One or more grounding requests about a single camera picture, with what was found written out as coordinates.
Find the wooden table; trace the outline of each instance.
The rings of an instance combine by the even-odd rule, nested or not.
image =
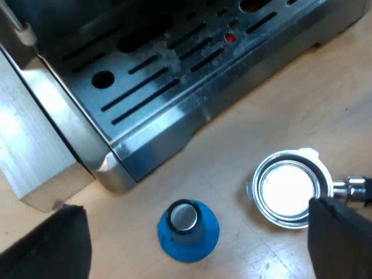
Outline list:
[[[222,113],[132,191],[114,195],[94,182],[72,197],[68,203],[88,213],[91,278],[314,277],[307,230],[266,221],[248,200],[245,182],[265,156],[303,146],[320,152],[334,178],[372,175],[371,126],[369,13]],[[216,249],[195,264],[171,259],[157,239],[161,214],[180,198],[203,201],[220,222]],[[47,216],[17,201],[1,176],[0,250]]]

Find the metal edge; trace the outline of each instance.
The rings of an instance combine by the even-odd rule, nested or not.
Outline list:
[[[61,85],[61,80],[43,59],[33,57],[21,70],[1,44],[0,50],[93,176],[113,192],[123,192],[135,186],[134,179],[82,112],[73,94]]]
[[[216,84],[216,81],[212,81],[203,88],[197,88],[191,94],[181,96],[180,99],[172,101],[172,104],[157,118],[151,119],[150,117],[150,121],[143,126],[133,129],[131,133],[120,138],[113,139],[110,142],[113,150],[115,150],[136,180],[145,177],[167,158],[182,149],[195,131],[246,95],[247,91],[252,90],[263,80],[282,69],[292,59],[315,43],[325,44],[341,30],[344,30],[351,23],[362,17],[365,4],[363,0],[355,2],[342,1],[341,4],[336,9],[326,10],[318,22],[306,27],[306,32],[299,33],[292,39],[290,44],[281,46],[266,59],[252,65],[252,68],[248,69],[248,71],[241,66],[241,61],[232,65],[223,74],[226,76],[232,74],[233,69],[244,74],[239,80],[234,80],[234,83],[225,89],[218,91],[216,86],[219,84]],[[330,21],[343,16],[345,11],[354,5],[360,10],[360,13],[348,15],[344,21],[332,26],[329,30],[324,28],[324,26],[329,25]],[[261,55],[263,51],[266,51],[265,48],[277,44],[279,39],[275,37],[269,43],[266,42],[262,48],[257,50],[258,54]],[[164,139],[169,135],[172,136],[173,140],[171,145],[166,145]],[[144,171],[136,173],[135,167],[132,166],[139,164],[144,166]]]
[[[255,204],[256,204],[256,207],[259,209],[259,211],[261,212],[261,214],[267,219],[269,220],[270,222],[274,223],[275,225],[278,225],[280,227],[283,227],[283,228],[290,228],[290,229],[301,229],[301,228],[306,228],[308,227],[309,225],[303,225],[303,226],[298,226],[298,227],[294,227],[294,226],[287,226],[286,224],[284,224],[282,221],[279,221],[277,218],[275,218],[275,216],[268,216],[268,212],[266,212],[266,209],[264,208],[264,206],[261,204],[261,201],[260,199],[258,198],[258,191],[257,191],[257,187],[256,185],[258,185],[259,181],[259,177],[260,177],[260,174],[263,172],[264,168],[266,167],[266,165],[268,163],[270,163],[272,160],[280,157],[280,156],[283,156],[283,155],[296,155],[296,156],[300,156],[300,157],[303,157],[309,161],[311,161],[313,164],[315,164],[320,170],[321,172],[324,174],[325,176],[325,180],[327,182],[327,186],[328,186],[328,196],[333,196],[333,181],[332,181],[332,178],[331,178],[331,174],[330,172],[328,171],[328,169],[326,168],[326,166],[320,161],[319,159],[319,153],[317,151],[315,151],[314,149],[311,149],[311,148],[301,148],[301,149],[298,149],[298,150],[284,150],[284,151],[278,151],[274,154],[271,154],[269,155],[268,157],[266,157],[262,162],[261,164],[257,167],[256,171],[255,171],[255,174],[253,175],[253,180],[252,180],[252,183],[251,183],[251,195],[252,197],[249,196],[249,192],[248,192],[248,196],[254,200]]]

